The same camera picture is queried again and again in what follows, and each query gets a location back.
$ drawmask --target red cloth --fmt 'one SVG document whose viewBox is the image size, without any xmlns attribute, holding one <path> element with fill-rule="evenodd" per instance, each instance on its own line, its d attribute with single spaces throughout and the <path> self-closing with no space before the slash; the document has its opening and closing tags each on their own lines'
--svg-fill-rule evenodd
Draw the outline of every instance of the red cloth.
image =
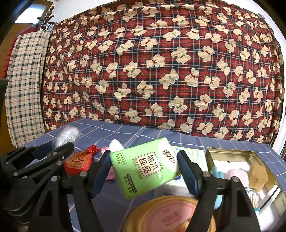
<svg viewBox="0 0 286 232">
<path fill-rule="evenodd" d="M 55 25 L 43 82 L 48 129 L 90 118 L 273 144 L 284 66 L 272 29 L 223 1 L 171 3 L 115 1 Z"/>
<path fill-rule="evenodd" d="M 75 176 L 82 171 L 87 171 L 93 164 L 93 156 L 100 149 L 96 145 L 91 145 L 86 151 L 75 153 L 64 162 L 65 170 L 68 174 Z"/>
<path fill-rule="evenodd" d="M 24 35 L 24 34 L 28 34 L 28 33 L 35 32 L 35 31 L 37 31 L 36 27 L 30 27 L 30 28 L 27 28 L 27 29 L 21 31 L 18 35 Z M 12 54 L 16 40 L 17 40 L 17 37 L 12 42 L 10 49 L 8 50 L 8 52 L 6 54 L 6 58 L 5 58 L 5 61 L 3 62 L 3 68 L 2 68 L 2 73 L 1 73 L 0 78 L 6 79 L 6 77 L 7 77 L 9 61 L 10 61 L 10 57 L 11 57 L 11 54 Z"/>
</svg>

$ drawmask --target metal bolt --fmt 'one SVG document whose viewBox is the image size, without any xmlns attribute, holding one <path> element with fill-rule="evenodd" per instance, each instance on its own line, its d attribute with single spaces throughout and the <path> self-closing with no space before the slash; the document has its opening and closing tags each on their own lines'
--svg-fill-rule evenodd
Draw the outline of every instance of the metal bolt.
<svg viewBox="0 0 286 232">
<path fill-rule="evenodd" d="M 52 176 L 51 181 L 53 181 L 53 182 L 57 181 L 57 176 Z"/>
<path fill-rule="evenodd" d="M 233 176 L 231 179 L 232 179 L 232 181 L 234 181 L 234 182 L 236 182 L 236 183 L 239 182 L 239 178 L 236 177 L 236 176 Z"/>
<path fill-rule="evenodd" d="M 82 172 L 80 172 L 80 176 L 82 176 L 82 177 L 84 177 L 84 176 L 87 176 L 87 172 L 86 171 L 82 171 Z"/>
<path fill-rule="evenodd" d="M 202 175 L 203 175 L 204 177 L 210 177 L 210 173 L 209 173 L 209 172 L 203 172 Z"/>
</svg>

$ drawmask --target plaid fabric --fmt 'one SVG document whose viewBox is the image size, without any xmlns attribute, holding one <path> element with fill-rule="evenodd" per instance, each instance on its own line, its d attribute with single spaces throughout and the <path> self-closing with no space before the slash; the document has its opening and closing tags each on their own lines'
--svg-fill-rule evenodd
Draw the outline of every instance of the plaid fabric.
<svg viewBox="0 0 286 232">
<path fill-rule="evenodd" d="M 58 23 L 47 128 L 91 118 L 273 144 L 281 48 L 265 20 L 223 1 L 116 1 Z"/>
<path fill-rule="evenodd" d="M 20 35 L 11 54 L 5 105 L 8 130 L 15 147 L 45 133 L 40 90 L 49 37 L 48 31 Z"/>
</svg>

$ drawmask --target crumpled plastic wrap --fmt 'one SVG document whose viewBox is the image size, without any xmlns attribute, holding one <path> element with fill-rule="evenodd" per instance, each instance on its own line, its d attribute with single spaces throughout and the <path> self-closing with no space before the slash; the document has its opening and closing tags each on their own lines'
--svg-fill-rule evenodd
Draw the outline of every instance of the crumpled plastic wrap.
<svg viewBox="0 0 286 232">
<path fill-rule="evenodd" d="M 52 147 L 53 149 L 64 145 L 67 142 L 72 142 L 74 145 L 80 139 L 82 133 L 77 127 L 65 126 L 64 129 L 59 133 L 59 135 L 53 139 Z"/>
</svg>

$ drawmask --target red sachet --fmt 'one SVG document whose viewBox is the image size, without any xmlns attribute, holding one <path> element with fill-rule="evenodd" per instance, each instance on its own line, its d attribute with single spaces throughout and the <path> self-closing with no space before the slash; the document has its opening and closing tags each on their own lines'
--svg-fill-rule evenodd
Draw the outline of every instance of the red sachet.
<svg viewBox="0 0 286 232">
<path fill-rule="evenodd" d="M 93 164 L 93 156 L 99 150 L 96 145 L 91 145 L 86 151 L 75 153 L 64 162 L 66 172 L 72 176 L 76 176 L 82 171 L 87 171 Z"/>
</svg>

